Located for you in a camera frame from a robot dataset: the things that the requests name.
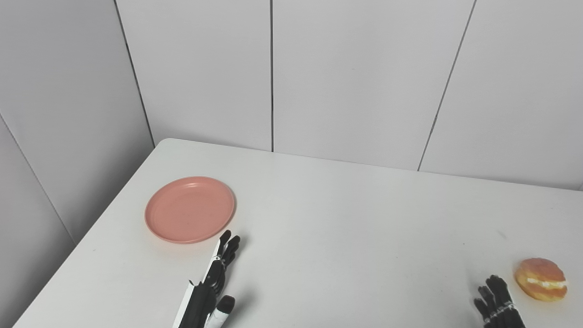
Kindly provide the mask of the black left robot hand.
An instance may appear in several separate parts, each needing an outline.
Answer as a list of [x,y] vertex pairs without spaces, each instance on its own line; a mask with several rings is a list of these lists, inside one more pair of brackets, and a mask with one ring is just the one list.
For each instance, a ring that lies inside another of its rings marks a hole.
[[200,282],[189,281],[173,328],[221,328],[235,308],[235,298],[224,295],[227,269],[236,257],[241,237],[227,229],[220,237]]

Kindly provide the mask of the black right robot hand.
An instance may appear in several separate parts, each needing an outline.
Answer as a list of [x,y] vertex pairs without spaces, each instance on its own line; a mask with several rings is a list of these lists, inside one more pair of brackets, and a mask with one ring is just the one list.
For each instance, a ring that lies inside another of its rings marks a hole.
[[481,314],[484,328],[524,328],[525,324],[508,291],[507,283],[497,275],[478,287],[480,297],[473,305]]

